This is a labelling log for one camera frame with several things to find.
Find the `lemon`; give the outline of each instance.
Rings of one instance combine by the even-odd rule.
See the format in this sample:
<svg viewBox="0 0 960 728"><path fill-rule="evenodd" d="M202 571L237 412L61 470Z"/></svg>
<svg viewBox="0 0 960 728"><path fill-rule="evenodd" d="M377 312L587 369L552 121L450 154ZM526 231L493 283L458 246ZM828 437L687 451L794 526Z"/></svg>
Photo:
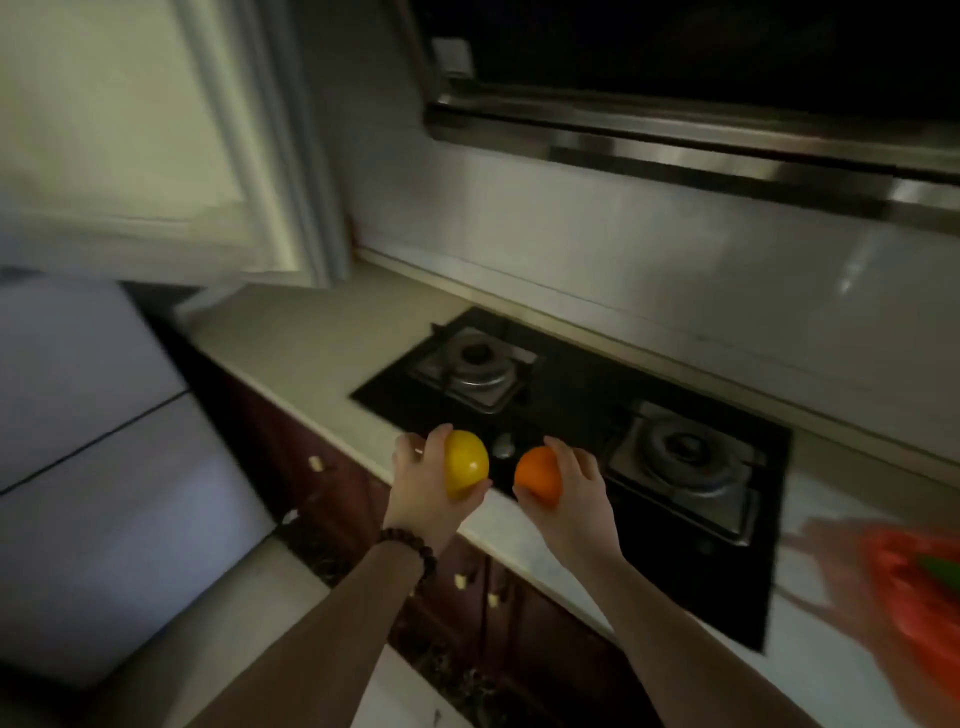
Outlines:
<svg viewBox="0 0 960 728"><path fill-rule="evenodd" d="M490 474L490 457L483 441L472 432L455 429L446 436L446 491L454 494L476 485Z"/></svg>

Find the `orange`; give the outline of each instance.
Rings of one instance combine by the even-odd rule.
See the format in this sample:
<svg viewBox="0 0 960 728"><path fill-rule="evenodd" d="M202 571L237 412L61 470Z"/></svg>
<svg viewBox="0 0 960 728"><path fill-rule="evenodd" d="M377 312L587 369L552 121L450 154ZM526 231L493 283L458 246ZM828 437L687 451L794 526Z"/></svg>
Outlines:
<svg viewBox="0 0 960 728"><path fill-rule="evenodd" d="M516 464L514 485L526 488L548 508L556 508L564 491L564 480L553 450L541 445L525 452Z"/></svg>
<svg viewBox="0 0 960 728"><path fill-rule="evenodd" d="M446 491L461 493L490 474L490 457L483 441L472 432L455 429L446 436L444 471Z"/></svg>

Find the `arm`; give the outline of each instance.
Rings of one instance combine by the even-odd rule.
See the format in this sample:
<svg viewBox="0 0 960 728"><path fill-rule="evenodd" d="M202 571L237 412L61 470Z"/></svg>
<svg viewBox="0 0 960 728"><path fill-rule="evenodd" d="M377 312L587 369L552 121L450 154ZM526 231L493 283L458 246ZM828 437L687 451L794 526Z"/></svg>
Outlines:
<svg viewBox="0 0 960 728"><path fill-rule="evenodd" d="M451 502L444 487L444 441L450 425L397 438L394 487L385 528L405 528L435 554L490 488ZM422 449L423 457L417 456ZM191 728L349 726L387 634L422 576L420 556L385 542L371 548L324 601L272 644L210 703Z"/></svg>
<svg viewBox="0 0 960 728"><path fill-rule="evenodd" d="M546 510L519 487L517 500L612 625L664 725L816 726L623 558L596 458L553 438L545 442L564 478L560 502Z"/></svg>

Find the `dark wood cabinet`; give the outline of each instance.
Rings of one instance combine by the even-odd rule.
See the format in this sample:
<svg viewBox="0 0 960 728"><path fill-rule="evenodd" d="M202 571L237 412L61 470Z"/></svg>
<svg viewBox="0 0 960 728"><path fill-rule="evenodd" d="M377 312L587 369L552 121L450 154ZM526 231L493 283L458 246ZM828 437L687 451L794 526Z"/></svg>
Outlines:
<svg viewBox="0 0 960 728"><path fill-rule="evenodd" d="M279 503L296 508L340 558L358 562L376 542L390 486L252 389L221 376L211 385L219 388L214 419L228 423L235 451L237 443L257 450L253 474L269 482L254 487L269 490L265 500L275 515ZM252 454L237 452L241 461ZM400 618L416 625L422 640L479 666L558 725L660 725L616 645L460 536Z"/></svg>
<svg viewBox="0 0 960 728"><path fill-rule="evenodd" d="M543 713L573 725L659 726L623 651L491 560L487 668Z"/></svg>

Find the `white backsplash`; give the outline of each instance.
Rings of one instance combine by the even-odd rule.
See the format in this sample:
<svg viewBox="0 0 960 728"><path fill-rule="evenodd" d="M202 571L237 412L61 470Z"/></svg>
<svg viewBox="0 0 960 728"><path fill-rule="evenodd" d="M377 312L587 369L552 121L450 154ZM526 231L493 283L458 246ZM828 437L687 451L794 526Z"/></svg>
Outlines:
<svg viewBox="0 0 960 728"><path fill-rule="evenodd" d="M960 460L960 240L434 141L376 0L303 5L363 245Z"/></svg>

